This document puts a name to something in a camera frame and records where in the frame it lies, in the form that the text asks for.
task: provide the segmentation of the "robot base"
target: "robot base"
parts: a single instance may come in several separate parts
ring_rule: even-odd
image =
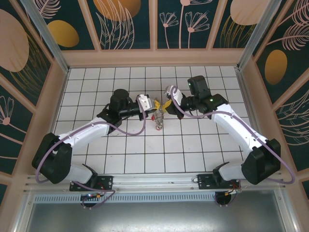
[[[217,184],[212,174],[197,175],[197,183],[199,189],[233,189],[233,183],[239,188],[237,180],[223,181]]]
[[[94,185],[93,189],[97,189],[98,192],[101,190],[111,190],[112,189],[112,181],[113,176],[111,175],[98,175],[97,183]],[[89,192],[89,190],[80,187],[79,185],[75,184],[74,182],[71,182],[70,184],[70,192]]]

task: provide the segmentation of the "leaf pattern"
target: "leaf pattern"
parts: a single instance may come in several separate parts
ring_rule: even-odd
[[[300,50],[309,41],[309,24],[290,26],[282,38],[285,50]]]
[[[106,3],[98,0],[98,4],[106,17],[101,17],[98,13],[98,19],[101,24],[100,44],[104,50],[109,49],[131,49],[134,43],[134,24],[130,12],[119,4],[119,10],[111,0]]]
[[[61,8],[60,0],[34,0],[40,15],[43,18],[51,19]]]

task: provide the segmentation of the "purple cable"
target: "purple cable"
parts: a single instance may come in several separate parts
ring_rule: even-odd
[[[240,118],[238,118],[237,116],[229,113],[229,112],[225,112],[225,111],[213,111],[213,112],[210,112],[210,113],[207,113],[207,114],[204,114],[204,115],[198,115],[198,116],[193,116],[193,115],[190,115],[188,113],[186,113],[185,111],[182,110],[182,108],[180,108],[180,106],[177,104],[174,96],[172,93],[176,93],[177,91],[177,87],[176,86],[173,86],[172,89],[171,89],[171,98],[172,98],[172,101],[174,103],[174,105],[176,106],[176,108],[181,112],[183,113],[184,115],[188,116],[188,117],[191,117],[191,118],[203,118],[205,116],[210,116],[210,115],[215,115],[215,114],[223,114],[223,115],[228,115],[232,118],[234,118],[235,120],[237,120],[241,125],[244,126],[244,128],[247,129],[247,131],[261,144],[263,145],[274,157],[276,157],[285,167],[286,169],[289,171],[290,175],[291,175],[291,181],[282,181],[282,180],[276,180],[276,179],[272,179],[272,178],[267,178],[267,180],[271,180],[271,181],[274,181],[276,183],[280,183],[280,184],[286,184],[286,185],[290,185],[292,183],[294,183],[295,181],[295,174],[294,172],[291,170],[291,168],[276,154],[276,152],[274,152],[272,149],[270,149],[270,147],[264,143],[262,140],[260,140],[258,138],[258,136],[255,135],[255,133],[251,130],[251,128],[249,126],[247,126],[246,123],[244,123]]]
[[[59,141],[58,141],[57,143],[55,143],[54,145],[52,145],[52,147],[51,147],[51,148],[45,153],[45,155],[43,156],[43,158],[42,158],[42,160],[41,160],[41,162],[40,162],[40,164],[39,164],[37,170],[35,171],[35,180],[36,180],[39,184],[42,184],[42,183],[47,182],[48,179],[46,179],[46,180],[39,180],[39,172],[40,172],[40,170],[41,170],[41,167],[42,167],[43,163],[44,163],[45,160],[47,159],[48,155],[49,155],[51,152],[53,152],[53,150],[54,150],[59,144],[61,144],[63,141],[69,139],[70,137],[74,136],[75,134],[77,134],[77,133],[79,133],[79,132],[81,132],[81,131],[83,131],[83,130],[89,128],[89,127],[92,127],[92,126],[94,126],[94,125],[109,125],[110,127],[114,128],[115,130],[118,130],[118,131],[120,131],[121,133],[126,134],[126,135],[137,136],[137,135],[141,134],[141,133],[145,130],[145,127],[146,127],[146,113],[145,113],[145,111],[144,111],[142,105],[140,104],[140,101],[137,101],[137,103],[138,103],[138,105],[139,105],[139,107],[140,107],[140,109],[141,109],[141,112],[142,112],[142,114],[143,114],[143,121],[144,121],[144,122],[143,122],[143,127],[142,127],[142,129],[141,129],[139,132],[137,132],[136,134],[128,133],[128,132],[126,132],[126,131],[124,131],[124,130],[122,130],[122,129],[119,129],[118,127],[114,126],[113,124],[108,123],[108,122],[94,122],[94,123],[92,123],[92,124],[83,126],[83,127],[79,128],[78,130],[74,131],[73,133],[71,133],[70,135],[68,135],[68,136],[64,137],[63,139],[59,140]]]

